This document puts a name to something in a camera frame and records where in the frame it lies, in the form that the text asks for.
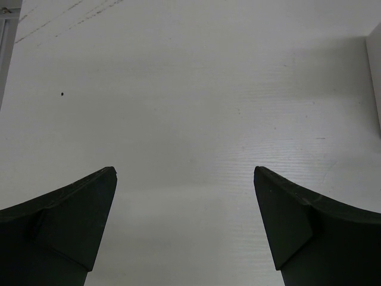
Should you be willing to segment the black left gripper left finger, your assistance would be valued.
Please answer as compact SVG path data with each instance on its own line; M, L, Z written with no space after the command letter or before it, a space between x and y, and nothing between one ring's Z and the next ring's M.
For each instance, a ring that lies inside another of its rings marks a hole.
M84 285L117 186L114 167L1 210L1 285Z

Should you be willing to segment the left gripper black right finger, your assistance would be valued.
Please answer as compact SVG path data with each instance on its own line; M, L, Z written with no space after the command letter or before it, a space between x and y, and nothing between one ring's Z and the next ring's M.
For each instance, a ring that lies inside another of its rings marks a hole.
M285 285L380 285L380 214L257 166L254 187Z

